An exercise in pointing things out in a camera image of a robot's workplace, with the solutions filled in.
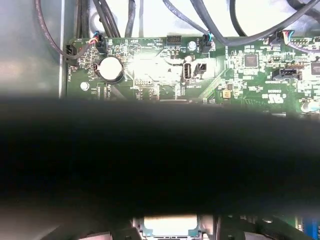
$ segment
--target usb-a port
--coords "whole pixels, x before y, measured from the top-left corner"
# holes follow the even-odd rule
[[[190,63],[183,64],[183,78],[185,80],[191,79],[191,64]]]

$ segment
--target integrated circuit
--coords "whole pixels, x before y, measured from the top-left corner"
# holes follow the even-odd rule
[[[311,63],[311,75],[320,75],[320,62]]]
[[[256,54],[246,54],[246,55],[244,55],[244,66],[246,68],[256,68],[256,67],[258,67],[258,56]]]

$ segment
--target motherboard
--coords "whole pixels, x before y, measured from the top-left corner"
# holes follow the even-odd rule
[[[319,37],[295,37],[319,49]],[[88,39],[73,39],[80,51]],[[67,97],[235,106],[285,115],[319,112],[320,57],[269,38],[227,47],[210,36],[105,38],[68,65]]]

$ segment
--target mounting hole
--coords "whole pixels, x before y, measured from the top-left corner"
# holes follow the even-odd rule
[[[90,84],[86,81],[83,81],[81,84],[80,84],[80,88],[82,91],[88,91],[89,88],[90,88]]]

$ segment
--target black cable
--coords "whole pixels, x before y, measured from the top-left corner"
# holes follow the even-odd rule
[[[82,25],[82,37],[84,39],[89,38],[89,9],[88,0],[82,0],[81,9],[81,25]]]
[[[105,15],[105,12],[104,12],[103,8],[100,5],[99,0],[93,0],[93,3],[95,5],[95,7],[96,7],[96,11],[99,14],[100,20],[102,22],[102,25],[103,25],[103,28],[104,28],[104,31],[105,31],[105,34],[109,38],[114,38],[115,35],[112,32],[111,26],[110,26],[110,24],[108,22],[108,19],[107,19],[106,15]]]
[[[111,30],[114,34],[114,36],[116,38],[121,38],[120,36],[120,32],[119,32],[119,29],[117,27],[117,24],[116,24],[116,20],[114,18],[114,15],[112,14],[111,10],[110,10],[110,7],[108,5],[108,3],[106,2],[106,0],[99,0],[100,3],[101,3],[101,6],[102,6],[102,9],[106,15],[106,18],[111,26]]]
[[[238,22],[238,19],[237,19],[236,0],[230,0],[229,13],[230,13],[230,18],[231,18],[232,25],[233,25],[236,33],[239,34],[240,37],[246,37],[247,35],[242,30],[242,28],[241,28],[241,26],[240,26],[240,24]]]
[[[208,34],[208,31],[205,30],[203,27],[196,24],[194,21],[186,17],[182,12],[180,12],[171,2],[170,0],[162,0],[165,6],[179,19],[186,22],[187,24],[191,25],[195,29],[197,29],[199,32],[203,34]]]
[[[207,26],[209,31],[214,35],[214,37],[223,45],[229,46],[229,47],[236,47],[241,45],[250,44],[252,42],[255,42],[259,39],[265,38],[269,35],[272,35],[274,32],[281,31],[285,29],[287,26],[291,25],[295,21],[297,21],[299,18],[301,18],[307,11],[312,9],[317,3],[320,2],[320,0],[311,0],[309,3],[307,3],[303,8],[301,8],[299,11],[294,13],[292,16],[288,17],[286,20],[280,22],[279,24],[263,31],[260,33],[257,33],[252,36],[247,37],[239,37],[238,39],[227,39],[225,38],[215,25],[215,23],[212,21],[210,14],[208,13],[208,10],[203,2],[203,0],[190,0],[195,11],[203,21],[203,23]]]
[[[124,37],[131,38],[132,32],[134,30],[134,23],[136,18],[136,1],[135,0],[129,0],[128,4],[128,22],[126,24]]]
[[[145,11],[145,1],[140,0],[139,7],[139,38],[144,37],[144,11]]]
[[[81,23],[81,16],[82,16],[82,0],[76,0],[76,20],[75,20],[75,38],[79,39],[81,38],[81,29],[82,29],[82,23]]]
[[[299,9],[303,8],[305,6],[305,4],[300,3],[300,5],[295,4],[295,6],[297,6],[297,8],[299,10]],[[236,32],[240,35],[240,37],[247,36],[244,33],[244,31],[242,30],[242,28],[241,28],[241,26],[240,26],[240,24],[238,22],[238,19],[237,19],[237,15],[236,15],[236,0],[230,0],[230,8],[229,8],[229,10],[230,10],[230,17],[231,17],[231,20],[232,20],[232,24],[233,24],[233,27],[236,30]],[[316,13],[315,15],[318,15],[318,18],[320,18],[320,12]],[[291,47],[291,48],[293,48],[295,50],[301,51],[303,53],[307,53],[307,54],[320,53],[320,50],[314,50],[314,49],[309,50],[309,49],[297,46],[293,42],[290,42],[290,39],[289,39],[289,43],[287,44],[287,46],[289,46],[289,47]]]
[[[44,19],[44,15],[42,13],[42,9],[41,9],[41,0],[34,0],[34,4],[35,4],[35,11],[36,11],[36,16],[38,18],[41,30],[45,36],[45,38],[48,40],[50,46],[57,51],[60,55],[64,56],[65,58],[68,58],[70,60],[74,60],[74,59],[78,59],[81,56],[83,56],[86,51],[90,48],[90,44],[88,43],[87,45],[85,45],[81,51],[76,54],[76,55],[69,55],[67,53],[65,53],[64,51],[62,51],[57,44],[55,43],[55,41],[53,40],[52,36],[49,33],[49,30],[47,28],[45,19]]]
[[[303,8],[306,4],[301,3],[298,0],[286,0],[287,3],[292,7],[294,10],[299,11],[301,8]],[[316,9],[310,9],[305,13],[305,15],[313,18],[320,24],[320,12]]]

